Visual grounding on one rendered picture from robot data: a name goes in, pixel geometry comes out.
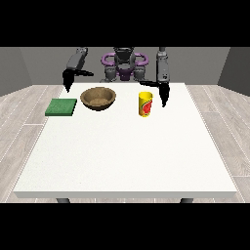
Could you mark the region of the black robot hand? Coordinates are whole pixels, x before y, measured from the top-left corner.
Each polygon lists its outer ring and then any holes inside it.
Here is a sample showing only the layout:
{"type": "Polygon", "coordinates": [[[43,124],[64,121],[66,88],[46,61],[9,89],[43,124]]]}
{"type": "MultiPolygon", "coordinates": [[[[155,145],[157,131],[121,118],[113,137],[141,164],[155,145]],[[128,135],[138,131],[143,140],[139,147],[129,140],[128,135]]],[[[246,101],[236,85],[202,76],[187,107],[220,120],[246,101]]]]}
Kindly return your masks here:
{"type": "Polygon", "coordinates": [[[159,90],[159,96],[162,101],[162,106],[166,106],[170,93],[170,86],[168,82],[141,81],[140,84],[149,87],[156,87],[159,90]]]}
{"type": "Polygon", "coordinates": [[[63,85],[67,92],[69,92],[75,76],[93,76],[93,73],[86,70],[79,70],[79,69],[66,69],[62,73],[63,85]]]}

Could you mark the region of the yellow cup with melon print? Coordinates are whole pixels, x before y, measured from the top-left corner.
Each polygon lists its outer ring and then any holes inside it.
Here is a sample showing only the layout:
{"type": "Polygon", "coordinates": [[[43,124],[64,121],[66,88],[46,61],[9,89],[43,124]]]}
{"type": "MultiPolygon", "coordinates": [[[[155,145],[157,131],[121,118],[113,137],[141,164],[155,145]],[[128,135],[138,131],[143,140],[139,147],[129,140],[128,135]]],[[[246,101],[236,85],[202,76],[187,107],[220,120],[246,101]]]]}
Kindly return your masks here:
{"type": "Polygon", "coordinates": [[[153,93],[140,92],[139,93],[139,115],[148,117],[150,115],[152,105],[153,93]]]}

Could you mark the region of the green square pad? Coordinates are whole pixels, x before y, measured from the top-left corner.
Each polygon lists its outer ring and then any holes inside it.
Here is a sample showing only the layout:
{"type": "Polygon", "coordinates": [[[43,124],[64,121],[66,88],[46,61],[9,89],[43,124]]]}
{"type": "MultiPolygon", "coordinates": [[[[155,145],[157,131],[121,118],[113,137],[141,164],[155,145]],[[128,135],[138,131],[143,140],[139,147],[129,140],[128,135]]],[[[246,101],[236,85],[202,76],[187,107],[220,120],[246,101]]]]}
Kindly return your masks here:
{"type": "Polygon", "coordinates": [[[46,116],[71,116],[75,109],[76,99],[52,99],[45,111],[46,116]]]}

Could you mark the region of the brown wooden bowl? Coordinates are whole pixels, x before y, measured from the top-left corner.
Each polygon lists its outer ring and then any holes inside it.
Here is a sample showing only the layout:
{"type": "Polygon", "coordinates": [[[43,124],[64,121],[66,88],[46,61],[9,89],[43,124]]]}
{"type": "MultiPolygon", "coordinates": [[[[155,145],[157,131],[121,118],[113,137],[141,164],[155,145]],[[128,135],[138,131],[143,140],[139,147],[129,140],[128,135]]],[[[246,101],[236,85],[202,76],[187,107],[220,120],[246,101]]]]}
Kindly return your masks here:
{"type": "Polygon", "coordinates": [[[91,110],[102,111],[109,108],[115,101],[116,94],[113,90],[106,87],[95,87],[84,91],[81,102],[91,110]]]}

